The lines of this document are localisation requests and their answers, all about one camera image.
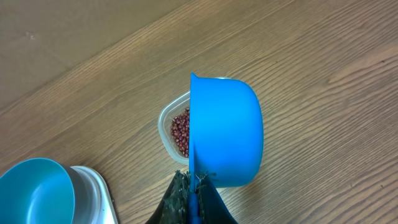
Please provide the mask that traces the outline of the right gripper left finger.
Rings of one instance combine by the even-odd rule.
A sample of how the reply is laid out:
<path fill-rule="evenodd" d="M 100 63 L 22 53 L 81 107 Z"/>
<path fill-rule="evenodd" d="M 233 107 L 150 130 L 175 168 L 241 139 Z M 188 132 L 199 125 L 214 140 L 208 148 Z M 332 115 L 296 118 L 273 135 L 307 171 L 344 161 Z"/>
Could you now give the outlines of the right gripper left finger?
<path fill-rule="evenodd" d="M 177 170 L 158 207 L 146 224 L 186 224 L 190 174 Z"/>

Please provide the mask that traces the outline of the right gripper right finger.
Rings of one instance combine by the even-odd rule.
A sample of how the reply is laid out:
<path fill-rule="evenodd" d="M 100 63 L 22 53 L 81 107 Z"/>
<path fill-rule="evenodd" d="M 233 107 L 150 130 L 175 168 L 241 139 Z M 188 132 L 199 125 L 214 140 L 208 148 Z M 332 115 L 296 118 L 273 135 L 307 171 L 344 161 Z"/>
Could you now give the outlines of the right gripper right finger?
<path fill-rule="evenodd" d="M 210 174 L 201 173 L 198 180 L 196 193 L 201 222 L 204 224 L 237 224 L 211 182 Z"/>

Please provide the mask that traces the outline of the blue plastic measuring scoop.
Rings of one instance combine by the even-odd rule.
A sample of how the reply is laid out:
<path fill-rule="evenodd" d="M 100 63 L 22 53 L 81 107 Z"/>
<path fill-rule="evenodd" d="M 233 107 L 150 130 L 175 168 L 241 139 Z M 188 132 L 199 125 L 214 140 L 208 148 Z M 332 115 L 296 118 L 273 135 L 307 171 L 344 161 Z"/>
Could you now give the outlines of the blue plastic measuring scoop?
<path fill-rule="evenodd" d="M 240 187 L 259 172 L 264 128 L 259 100 L 240 80 L 190 77 L 189 223 L 202 223 L 196 193 L 201 173 L 215 188 Z"/>

